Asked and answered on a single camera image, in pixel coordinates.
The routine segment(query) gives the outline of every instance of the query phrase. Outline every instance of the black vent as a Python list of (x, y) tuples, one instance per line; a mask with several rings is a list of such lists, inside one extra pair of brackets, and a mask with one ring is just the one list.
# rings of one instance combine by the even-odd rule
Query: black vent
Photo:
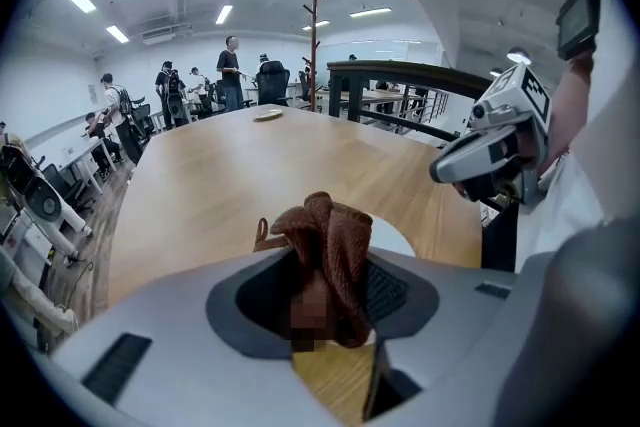
[(509, 297), (509, 293), (511, 292), (509, 287), (505, 287), (504, 285), (494, 285), (487, 281), (478, 285), (476, 290), (482, 294), (492, 295), (493, 297), (503, 300)]
[(150, 345), (149, 338), (129, 333), (122, 335), (82, 380), (82, 384), (113, 405)]
[(366, 312), (372, 324), (391, 315), (407, 302), (407, 283), (373, 262), (368, 265), (366, 286)]

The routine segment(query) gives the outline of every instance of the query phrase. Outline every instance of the table surface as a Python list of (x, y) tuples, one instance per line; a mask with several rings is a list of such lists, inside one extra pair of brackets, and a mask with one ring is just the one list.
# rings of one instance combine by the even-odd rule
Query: table surface
[(84, 157), (87, 153), (95, 150), (98, 146), (100, 146), (101, 142), (102, 141), (97, 137), (92, 137), (91, 139), (89, 139), (89, 144), (87, 144), (87, 146), (84, 146), (80, 150), (75, 150), (71, 155), (67, 155), (68, 160), (63, 165), (58, 166), (58, 171), (60, 172), (66, 171), (69, 167), (71, 167), (73, 164), (78, 162), (78, 160)]
[[(283, 109), (283, 116), (253, 121), (273, 107)], [(438, 151), (370, 126), (271, 105), (158, 135), (120, 210), (109, 304), (155, 278), (250, 253), (261, 217), (271, 225), (319, 190), (387, 220), (418, 258), (479, 267), (477, 205), (430, 179)], [(298, 373), (336, 416), (357, 423), (371, 372), (370, 347), (334, 346), (309, 358), (294, 355)]]

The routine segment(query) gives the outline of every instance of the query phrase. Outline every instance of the brown cloth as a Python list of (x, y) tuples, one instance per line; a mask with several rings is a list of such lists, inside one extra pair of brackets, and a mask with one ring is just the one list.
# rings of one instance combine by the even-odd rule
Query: brown cloth
[(260, 219), (254, 251), (290, 245), (298, 256), (302, 282), (291, 299), (292, 340), (333, 339), (349, 348), (367, 341), (371, 326), (362, 305), (372, 224), (367, 214), (335, 203), (326, 192), (280, 215), (271, 227), (278, 237), (267, 239), (267, 221)]

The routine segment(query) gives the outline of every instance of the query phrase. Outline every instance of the coat rack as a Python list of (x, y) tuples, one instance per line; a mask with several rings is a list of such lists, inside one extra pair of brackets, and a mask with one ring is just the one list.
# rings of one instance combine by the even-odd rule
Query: coat rack
[(309, 79), (309, 99), (311, 101), (311, 111), (315, 112), (316, 110), (316, 50), (318, 49), (318, 45), (320, 42), (317, 41), (316, 37), (316, 23), (318, 23), (318, 0), (313, 0), (311, 4), (312, 7), (309, 8), (306, 4), (304, 7), (309, 13), (311, 13), (311, 61), (306, 57), (303, 57), (304, 62), (309, 65), (311, 68), (310, 79)]

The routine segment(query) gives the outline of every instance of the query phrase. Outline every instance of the air conditioner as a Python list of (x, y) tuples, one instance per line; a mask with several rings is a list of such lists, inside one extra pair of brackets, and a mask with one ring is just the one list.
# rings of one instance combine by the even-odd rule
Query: air conditioner
[(165, 27), (155, 31), (149, 31), (142, 34), (142, 42), (145, 45), (155, 45), (157, 43), (164, 43), (165, 41), (171, 41), (176, 37), (172, 27)]

